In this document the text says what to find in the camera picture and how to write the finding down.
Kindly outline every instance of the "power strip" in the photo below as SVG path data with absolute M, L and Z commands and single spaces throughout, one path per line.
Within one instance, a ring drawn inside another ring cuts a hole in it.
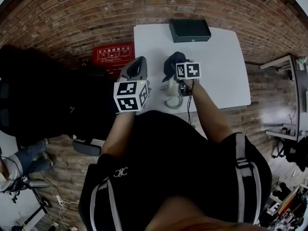
M 60 195 L 56 195 L 56 197 L 57 197 L 57 200 L 58 200 L 59 205 L 64 206 L 64 201 L 62 200 L 62 198 L 60 197 Z

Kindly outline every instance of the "person's leg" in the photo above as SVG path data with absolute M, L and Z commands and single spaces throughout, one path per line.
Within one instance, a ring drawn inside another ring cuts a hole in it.
M 39 153 L 46 151 L 46 149 L 47 147 L 46 147 L 45 141 L 39 141 L 36 144 L 30 145 L 16 152 L 15 155 L 18 157 L 23 167 L 24 174 L 26 174 L 26 172 L 28 171 L 33 159 Z
M 48 159 L 40 159 L 33 161 L 28 168 L 28 172 L 26 174 L 41 172 L 51 167 L 51 162 Z

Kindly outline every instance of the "white cord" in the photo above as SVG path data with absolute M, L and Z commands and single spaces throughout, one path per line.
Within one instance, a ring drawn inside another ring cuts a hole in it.
M 290 114 L 288 114 L 288 118 L 291 120 L 291 124 L 293 124 L 293 118 L 294 118 L 294 116 L 295 116 L 296 110 L 297 110 L 297 108 L 294 110 L 294 114 L 293 114 L 292 117 L 291 117 Z
M 79 202 L 67 202 L 67 201 L 64 201 L 63 199 L 62 199 L 62 201 L 63 201 L 65 204 L 79 204 Z
M 68 230 L 67 226 L 63 223 L 66 219 L 63 215 L 63 213 L 65 212 L 65 204 L 79 204 L 79 202 L 67 202 L 67 201 L 64 201 L 62 198 L 62 203 L 64 203 L 64 205 L 61 206 L 60 210 L 59 210 L 59 218 L 60 218 L 60 221 L 62 223 L 62 225 L 66 228 L 66 230 Z
M 65 212 L 65 207 L 63 205 L 63 206 L 61 206 L 61 208 L 59 210 L 59 218 L 60 218 L 60 221 L 61 221 L 62 225 L 66 228 L 66 230 L 68 230 L 67 226 L 63 223 L 63 221 L 65 221 L 65 217 L 63 216 L 62 213 L 64 213 L 64 212 Z

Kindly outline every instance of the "white table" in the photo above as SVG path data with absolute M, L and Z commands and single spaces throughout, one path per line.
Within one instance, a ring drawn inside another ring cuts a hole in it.
M 164 105 L 168 98 L 160 89 L 165 60 L 180 51 L 187 59 L 201 63 L 201 85 L 218 108 L 250 105 L 247 71 L 240 43 L 233 31 L 210 27 L 208 42 L 173 43 L 169 24 L 138 25 L 134 27 L 136 57 L 144 56 L 148 65 L 151 93 L 142 112 L 158 110 L 177 114 L 187 112 L 188 97 L 183 106 L 173 110 Z M 192 100 L 190 111 L 196 111 Z

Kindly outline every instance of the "brick wall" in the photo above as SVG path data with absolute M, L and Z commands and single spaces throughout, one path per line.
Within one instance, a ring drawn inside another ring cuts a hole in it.
M 170 18 L 235 31 L 246 61 L 308 55 L 307 16 L 294 0 L 7 0 L 0 11 L 0 46 L 34 47 L 70 63 L 95 46 L 133 40 L 136 24 Z

